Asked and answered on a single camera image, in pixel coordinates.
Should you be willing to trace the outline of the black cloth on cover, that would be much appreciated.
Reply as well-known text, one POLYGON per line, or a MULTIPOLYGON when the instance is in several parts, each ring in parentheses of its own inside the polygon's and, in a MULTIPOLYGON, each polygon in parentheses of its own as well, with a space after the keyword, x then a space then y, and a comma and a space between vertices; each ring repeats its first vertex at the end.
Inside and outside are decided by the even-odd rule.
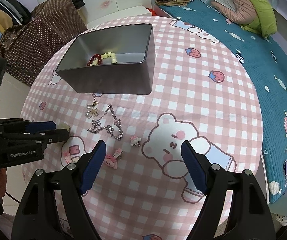
POLYGON ((71 1, 77 10, 85 5, 83 0, 71 0, 71 1))

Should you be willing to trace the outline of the grey metal tin box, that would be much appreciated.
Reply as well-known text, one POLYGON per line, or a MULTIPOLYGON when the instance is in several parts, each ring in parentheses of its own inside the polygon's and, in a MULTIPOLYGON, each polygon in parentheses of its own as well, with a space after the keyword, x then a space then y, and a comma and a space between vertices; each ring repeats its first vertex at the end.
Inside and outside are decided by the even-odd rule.
POLYGON ((148 95, 154 67, 153 26, 141 23, 79 35, 56 72, 77 93, 148 95))

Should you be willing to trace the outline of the pink bunny charm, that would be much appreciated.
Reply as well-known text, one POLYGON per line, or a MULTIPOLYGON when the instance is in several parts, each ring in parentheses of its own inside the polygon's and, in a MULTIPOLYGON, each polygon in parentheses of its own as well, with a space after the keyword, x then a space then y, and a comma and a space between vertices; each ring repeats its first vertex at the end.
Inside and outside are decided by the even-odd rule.
POLYGON ((114 170, 118 168, 117 159, 113 155, 107 154, 105 156, 104 163, 105 165, 113 168, 114 170))

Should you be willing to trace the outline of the pink bear charm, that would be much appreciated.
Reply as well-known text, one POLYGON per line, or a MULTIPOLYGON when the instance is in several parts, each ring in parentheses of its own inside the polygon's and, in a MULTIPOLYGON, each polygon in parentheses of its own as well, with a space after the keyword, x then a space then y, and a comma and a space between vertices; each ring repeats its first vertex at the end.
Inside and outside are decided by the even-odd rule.
POLYGON ((65 164, 69 164, 69 163, 72 163, 72 158, 71 158, 71 154, 69 151, 65 151, 62 153, 62 158, 63 158, 63 161, 65 162, 65 164))

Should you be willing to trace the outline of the teal candy print mattress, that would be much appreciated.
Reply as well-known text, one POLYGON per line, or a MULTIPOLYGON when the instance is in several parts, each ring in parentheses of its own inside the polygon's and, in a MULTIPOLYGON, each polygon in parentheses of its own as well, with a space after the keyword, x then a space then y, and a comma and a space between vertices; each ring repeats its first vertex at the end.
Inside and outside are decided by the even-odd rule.
POLYGON ((250 76, 262 113, 262 151, 269 201, 276 202, 287 189, 287 55, 273 38, 243 30, 201 0, 192 0, 187 6, 161 6, 161 9, 218 38, 250 76))

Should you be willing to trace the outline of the brown dotted fabric cover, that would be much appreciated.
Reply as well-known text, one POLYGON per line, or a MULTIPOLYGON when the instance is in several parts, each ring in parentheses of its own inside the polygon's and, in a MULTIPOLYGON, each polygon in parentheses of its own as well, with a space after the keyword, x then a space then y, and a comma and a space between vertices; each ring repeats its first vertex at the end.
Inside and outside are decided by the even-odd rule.
POLYGON ((32 18, 9 27, 0 37, 6 72, 30 87, 50 58, 86 31, 72 0, 47 0, 35 7, 32 18))

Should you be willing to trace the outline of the pink bow hair clip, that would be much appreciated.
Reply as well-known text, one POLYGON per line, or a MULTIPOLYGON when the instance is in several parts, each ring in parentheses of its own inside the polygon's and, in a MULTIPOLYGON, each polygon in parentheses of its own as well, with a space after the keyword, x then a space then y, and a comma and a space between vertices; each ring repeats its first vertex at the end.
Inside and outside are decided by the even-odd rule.
POLYGON ((140 137, 137 137, 136 135, 133 135, 131 138, 130 138, 130 145, 131 146, 136 146, 136 147, 140 147, 141 146, 141 138, 140 137))

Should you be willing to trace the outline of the green blanket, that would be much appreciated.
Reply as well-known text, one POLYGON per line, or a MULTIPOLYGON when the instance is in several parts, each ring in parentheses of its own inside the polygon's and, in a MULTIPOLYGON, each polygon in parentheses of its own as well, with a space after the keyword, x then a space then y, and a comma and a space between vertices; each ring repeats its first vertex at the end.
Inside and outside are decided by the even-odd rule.
POLYGON ((267 0, 249 1, 253 5, 257 16, 251 23, 241 24, 241 28, 261 35, 263 38, 268 38, 275 34, 277 32, 277 23, 271 4, 267 0))

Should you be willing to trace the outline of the pearl charm earring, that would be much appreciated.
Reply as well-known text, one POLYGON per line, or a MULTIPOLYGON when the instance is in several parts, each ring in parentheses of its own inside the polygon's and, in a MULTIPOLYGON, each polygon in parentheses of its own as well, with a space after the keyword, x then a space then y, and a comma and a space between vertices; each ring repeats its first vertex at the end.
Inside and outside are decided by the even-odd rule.
POLYGON ((93 117, 98 116, 98 109, 97 109, 97 105, 99 105, 100 102, 98 102, 96 99, 93 100, 93 102, 91 104, 88 104, 86 106, 86 113, 85 113, 85 117, 87 119, 91 119, 93 117))

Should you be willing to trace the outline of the small pink charm clip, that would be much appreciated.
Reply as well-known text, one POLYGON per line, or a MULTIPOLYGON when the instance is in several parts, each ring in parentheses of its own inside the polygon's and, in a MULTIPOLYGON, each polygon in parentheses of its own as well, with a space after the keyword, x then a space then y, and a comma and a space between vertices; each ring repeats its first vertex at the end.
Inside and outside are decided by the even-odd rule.
POLYGON ((121 148, 118 148, 114 152, 114 158, 117 159, 117 160, 120 160, 122 158, 122 153, 123 153, 123 150, 121 148))

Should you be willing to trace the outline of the pink quilted jacket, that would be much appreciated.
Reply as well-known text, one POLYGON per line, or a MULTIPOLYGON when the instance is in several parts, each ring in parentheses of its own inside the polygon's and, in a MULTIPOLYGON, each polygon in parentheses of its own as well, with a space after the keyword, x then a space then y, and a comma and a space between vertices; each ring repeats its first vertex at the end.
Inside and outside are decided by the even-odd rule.
POLYGON ((211 0, 211 5, 216 8, 222 15, 236 24, 249 24, 256 15, 255 9, 249 0, 233 0, 236 6, 236 12, 224 7, 223 5, 211 0))

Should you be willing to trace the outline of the pink checkered bear tablecloth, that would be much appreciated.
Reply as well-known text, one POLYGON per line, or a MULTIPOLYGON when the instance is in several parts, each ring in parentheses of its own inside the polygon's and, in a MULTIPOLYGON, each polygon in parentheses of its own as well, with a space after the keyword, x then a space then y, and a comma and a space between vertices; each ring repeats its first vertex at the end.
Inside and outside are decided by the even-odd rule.
POLYGON ((194 149, 229 171, 258 170, 263 137, 256 89, 231 50, 212 35, 193 34, 187 23, 137 16, 118 19, 94 30, 118 25, 153 26, 155 67, 149 95, 79 94, 56 72, 70 47, 58 50, 33 83, 22 117, 66 123, 71 136, 51 145, 44 159, 22 167, 25 180, 35 170, 64 166, 62 153, 78 159, 99 140, 107 152, 123 150, 118 168, 103 165, 92 190, 83 198, 103 239, 184 239, 204 203, 187 191, 180 146, 194 149), (85 117, 96 99, 98 116, 85 117), (130 138, 140 137, 141 146, 130 138))

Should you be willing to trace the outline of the hanging clothes row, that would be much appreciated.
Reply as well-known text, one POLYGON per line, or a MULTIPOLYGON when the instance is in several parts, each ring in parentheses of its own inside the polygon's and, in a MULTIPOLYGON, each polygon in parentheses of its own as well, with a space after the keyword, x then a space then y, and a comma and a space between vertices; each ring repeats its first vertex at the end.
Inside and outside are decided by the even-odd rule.
POLYGON ((32 19, 31 12, 17 0, 0 0, 0 36, 10 27, 25 25, 32 19))

